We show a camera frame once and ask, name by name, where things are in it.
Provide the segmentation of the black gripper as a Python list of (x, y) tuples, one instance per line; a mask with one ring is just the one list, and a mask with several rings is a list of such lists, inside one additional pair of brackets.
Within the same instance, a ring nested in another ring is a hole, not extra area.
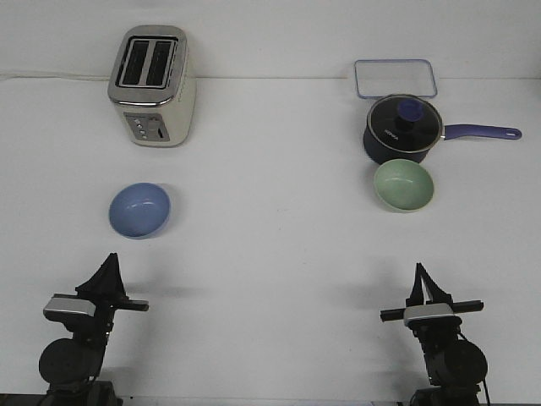
[(386, 321), (402, 321), (403, 313), (407, 307), (424, 304), (424, 286), (431, 304), (447, 304), (455, 315), (428, 321), (415, 321), (410, 329), (413, 336), (420, 342), (423, 351), (441, 351), (449, 343), (458, 339), (462, 319), (458, 314), (481, 311), (484, 302), (470, 300), (453, 303), (451, 294), (441, 289), (424, 269), (421, 262), (416, 264), (413, 288), (410, 296), (406, 298), (406, 307), (399, 309), (382, 310), (380, 319)]
[(111, 296), (81, 298), (77, 295), (54, 294), (53, 297), (72, 297), (86, 299), (96, 306), (93, 317), (84, 315), (57, 315), (52, 318), (73, 334), (72, 339), (82, 343), (106, 342), (113, 329), (114, 316), (118, 310), (147, 311), (149, 303), (145, 300), (131, 300), (127, 297), (121, 277), (118, 256), (111, 253), (92, 277), (75, 288), (78, 294)]

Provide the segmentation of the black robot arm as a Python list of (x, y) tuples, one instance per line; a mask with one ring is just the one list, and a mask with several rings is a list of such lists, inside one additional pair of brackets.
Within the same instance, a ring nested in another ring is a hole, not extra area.
[(456, 302), (441, 289), (422, 263), (416, 264), (405, 306), (382, 310), (380, 319), (402, 321), (419, 341), (430, 387), (418, 389), (410, 405), (478, 405), (487, 391), (488, 361), (461, 331), (461, 314), (481, 311), (481, 300)]
[(111, 253), (74, 294), (54, 294), (43, 309), (49, 321), (72, 333), (46, 346), (39, 372), (49, 384), (42, 405), (122, 405), (111, 381), (100, 381), (107, 344), (118, 310), (147, 311), (145, 300), (125, 291), (116, 253)]

